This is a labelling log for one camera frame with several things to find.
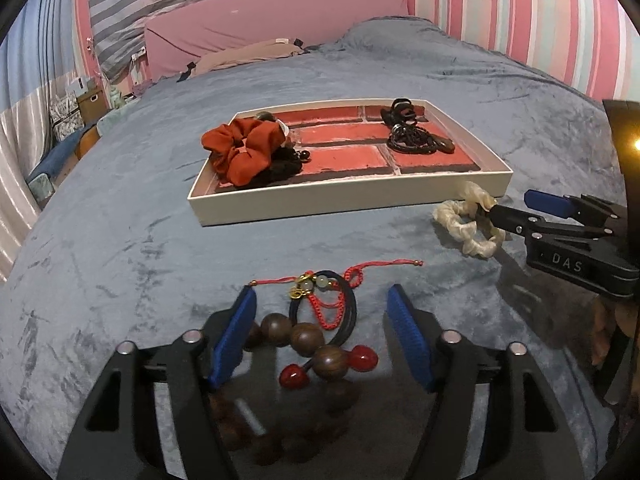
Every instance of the pink headboard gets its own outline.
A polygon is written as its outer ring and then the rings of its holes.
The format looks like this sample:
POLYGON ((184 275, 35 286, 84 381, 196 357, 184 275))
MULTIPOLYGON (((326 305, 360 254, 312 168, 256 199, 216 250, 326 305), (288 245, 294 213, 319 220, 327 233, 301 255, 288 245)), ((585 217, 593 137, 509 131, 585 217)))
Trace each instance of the pink headboard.
POLYGON ((407 15, 406 0, 203 0, 146 22, 146 52, 157 81, 208 52, 276 38, 327 43, 364 20, 407 15))

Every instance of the white scrunchie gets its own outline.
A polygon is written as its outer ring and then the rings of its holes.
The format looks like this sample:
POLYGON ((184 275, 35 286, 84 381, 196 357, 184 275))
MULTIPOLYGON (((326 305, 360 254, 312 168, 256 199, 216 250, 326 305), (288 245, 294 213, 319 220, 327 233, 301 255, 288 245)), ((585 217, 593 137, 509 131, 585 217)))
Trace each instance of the white scrunchie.
POLYGON ((488 240, 475 240, 474 237, 478 231, 476 222, 463 223, 460 215, 469 216, 473 219, 476 217, 478 205, 485 211, 489 211, 497 202, 494 197, 474 182, 465 182, 460 195, 464 199, 463 202, 447 200, 439 204, 433 211, 433 218, 446 228, 451 236, 463 243, 463 254, 491 258, 504 242, 506 232, 491 225, 491 238, 488 240))

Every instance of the bed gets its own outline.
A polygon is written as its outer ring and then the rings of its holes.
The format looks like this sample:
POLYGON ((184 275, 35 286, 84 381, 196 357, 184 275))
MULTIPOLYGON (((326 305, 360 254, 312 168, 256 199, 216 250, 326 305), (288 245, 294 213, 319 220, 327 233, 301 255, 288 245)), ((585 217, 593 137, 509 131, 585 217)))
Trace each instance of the bed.
MULTIPOLYGON (((430 398, 388 336, 382 312, 393 283, 476 344, 526 343, 566 413, 588 478, 594 475, 605 461, 612 415, 588 382, 592 295, 527 269, 521 239, 484 261, 462 256, 431 220, 433 205, 202 228, 186 201, 206 157, 201 134, 238 110, 405 95, 434 103, 514 169, 501 203, 524 207, 529 188, 623 200, 599 104, 501 54, 454 40, 427 20, 373 19, 315 52, 180 84, 175 77, 162 80, 82 158, 47 205, 2 290, 0 402, 50 473, 118 342, 167 343, 228 308, 254 278, 419 258, 425 267, 367 269, 356 290, 360 318, 353 341, 373 346, 380 365, 361 378, 364 391, 350 432, 295 470, 258 468, 234 454, 241 478, 402 478, 430 398)), ((259 319, 286 311, 286 286, 262 286, 257 294, 259 319)), ((256 357, 252 366, 245 355, 234 390, 258 416, 284 413, 285 406, 266 405, 260 391, 274 388, 275 374, 293 361, 286 349, 256 357)), ((168 468, 184 477, 167 402, 159 388, 168 468)), ((466 474, 479 453, 481 407, 466 474)))
POLYGON ((276 38, 331 43, 356 23, 407 14, 406 0, 203 0, 145 23, 149 70, 158 81, 211 52, 276 38))

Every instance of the orange scrunchie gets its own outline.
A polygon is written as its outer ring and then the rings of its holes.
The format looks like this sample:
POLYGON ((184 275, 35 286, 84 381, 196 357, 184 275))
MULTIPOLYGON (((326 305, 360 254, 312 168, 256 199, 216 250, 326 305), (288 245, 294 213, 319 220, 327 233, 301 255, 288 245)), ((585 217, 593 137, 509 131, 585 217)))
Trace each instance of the orange scrunchie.
POLYGON ((278 123, 258 119, 234 119, 220 124, 202 136, 202 147, 218 155, 213 160, 217 174, 234 186, 246 186, 251 179, 271 165, 271 153, 285 142, 278 123), (242 140, 245 151, 240 152, 242 140))

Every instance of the red string bracelet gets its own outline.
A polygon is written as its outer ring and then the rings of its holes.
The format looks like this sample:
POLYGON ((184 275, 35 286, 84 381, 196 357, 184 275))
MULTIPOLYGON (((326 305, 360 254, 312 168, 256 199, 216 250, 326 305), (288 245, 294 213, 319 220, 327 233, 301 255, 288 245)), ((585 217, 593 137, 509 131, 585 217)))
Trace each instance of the red string bracelet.
MULTIPOLYGON (((349 282, 349 285, 351 285, 351 288, 356 288, 360 286, 364 280, 364 274, 362 271, 366 267, 385 267, 389 265, 421 266, 423 264, 424 262, 421 260, 405 260, 405 259, 392 260, 390 262, 386 262, 386 261, 364 262, 362 264, 357 264, 353 267, 349 267, 347 270, 344 271, 343 276, 344 276, 344 279, 347 280, 347 282, 349 282)), ((252 280, 249 283, 249 285, 255 286, 255 285, 269 285, 273 283, 299 282, 311 275, 313 275, 313 271, 308 270, 301 276, 286 276, 284 278, 277 278, 276 280, 252 280)), ((324 330, 335 330, 340 326, 340 322, 344 317, 344 310, 345 310, 344 293, 342 291, 340 291, 340 293, 338 294, 338 299, 337 301, 335 301, 335 303, 324 303, 313 293, 302 294, 302 296, 305 296, 306 298, 308 298, 309 303, 311 303, 311 308, 313 309, 314 314, 316 315, 316 319, 318 320, 318 323, 324 330), (322 312, 323 308, 337 309, 335 319, 331 323, 329 323, 325 319, 324 313, 322 312)))

